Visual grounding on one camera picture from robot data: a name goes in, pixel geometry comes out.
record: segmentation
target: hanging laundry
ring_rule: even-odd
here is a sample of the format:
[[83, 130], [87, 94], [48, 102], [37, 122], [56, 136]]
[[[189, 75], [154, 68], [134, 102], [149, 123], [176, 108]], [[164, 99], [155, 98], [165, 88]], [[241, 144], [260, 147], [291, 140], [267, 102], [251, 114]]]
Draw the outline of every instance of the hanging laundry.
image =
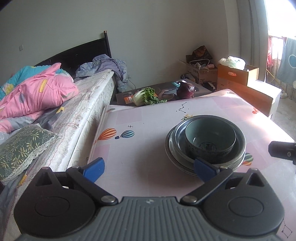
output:
[[286, 41], [277, 78], [291, 86], [296, 81], [296, 39], [288, 38]]
[[267, 52], [267, 68], [272, 67], [272, 56], [271, 56], [271, 49], [272, 49], [272, 37], [268, 37], [268, 52]]

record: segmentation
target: table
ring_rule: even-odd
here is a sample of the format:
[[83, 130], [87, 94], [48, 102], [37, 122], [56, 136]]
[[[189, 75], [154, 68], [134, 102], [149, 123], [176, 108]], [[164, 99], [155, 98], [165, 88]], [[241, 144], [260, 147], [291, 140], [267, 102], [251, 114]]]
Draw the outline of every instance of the table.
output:
[[[271, 141], [293, 142], [272, 120], [231, 90], [142, 107], [110, 105], [104, 110], [89, 162], [105, 160], [105, 173], [96, 184], [116, 196], [176, 196], [203, 182], [179, 170], [167, 157], [165, 138], [180, 121], [192, 115], [217, 115], [235, 123], [246, 137], [248, 158], [237, 171], [258, 168], [285, 208], [278, 235], [296, 240], [296, 175], [291, 161], [271, 157]], [[116, 132], [109, 139], [102, 133]]]
[[[195, 86], [194, 97], [199, 97], [199, 96], [207, 95], [207, 94], [211, 93], [210, 90], [208, 90], [208, 89], [202, 87], [200, 84], [192, 82], [191, 80], [188, 80], [188, 79], [177, 80], [174, 82], [165, 82], [165, 83], [150, 85], [150, 86], [146, 86], [146, 87], [153, 88], [155, 90], [156, 96], [159, 99], [166, 99], [167, 101], [174, 101], [174, 100], [179, 99], [176, 95], [177, 88], [180, 86], [179, 82], [193, 84]], [[142, 88], [134, 89], [131, 91], [126, 91], [123, 93], [116, 94], [117, 104], [118, 105], [135, 106], [135, 104], [132, 102], [133, 95], [136, 92], [138, 92], [146, 87], [142, 87]]]

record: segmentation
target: blue ceramic bowl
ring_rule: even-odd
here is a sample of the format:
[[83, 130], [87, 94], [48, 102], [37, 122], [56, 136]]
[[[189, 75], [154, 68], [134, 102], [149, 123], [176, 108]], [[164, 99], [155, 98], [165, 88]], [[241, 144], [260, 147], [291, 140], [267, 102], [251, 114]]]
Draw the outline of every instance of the blue ceramic bowl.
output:
[[194, 158], [217, 162], [231, 152], [236, 134], [223, 119], [204, 117], [190, 122], [185, 129], [187, 149]]

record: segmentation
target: cable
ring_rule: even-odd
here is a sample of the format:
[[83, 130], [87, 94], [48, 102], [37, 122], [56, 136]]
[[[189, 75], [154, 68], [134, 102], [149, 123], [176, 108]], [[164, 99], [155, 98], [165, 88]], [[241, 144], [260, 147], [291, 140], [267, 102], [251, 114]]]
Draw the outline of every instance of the cable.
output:
[[[131, 80], [129, 78], [128, 78], [128, 81], [131, 82]], [[131, 82], [131, 83], [134, 85], [134, 87], [135, 87], [134, 90], [135, 90], [136, 89], [135, 84], [133, 82]]]
[[279, 83], [278, 80], [272, 75], [272, 73], [270, 73], [268, 69], [266, 69], [266, 71], [271, 75], [271, 77], [274, 79], [274, 81], [277, 82], [277, 83], [280, 85], [280, 83]]
[[191, 64], [191, 62], [194, 62], [194, 61], [202, 61], [202, 60], [208, 60], [209, 61], [206, 66], [208, 66], [210, 64], [210, 60], [207, 59], [207, 58], [203, 58], [203, 59], [199, 59], [199, 60], [192, 60], [192, 61], [189, 62], [189, 64]]

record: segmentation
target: red onion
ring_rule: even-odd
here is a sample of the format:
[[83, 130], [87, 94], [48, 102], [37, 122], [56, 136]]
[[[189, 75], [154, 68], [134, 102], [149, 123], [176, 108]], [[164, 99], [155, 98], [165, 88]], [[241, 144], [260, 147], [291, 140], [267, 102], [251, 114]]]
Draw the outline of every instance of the red onion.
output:
[[181, 82], [177, 89], [177, 96], [181, 99], [189, 99], [194, 95], [195, 87], [193, 84]]

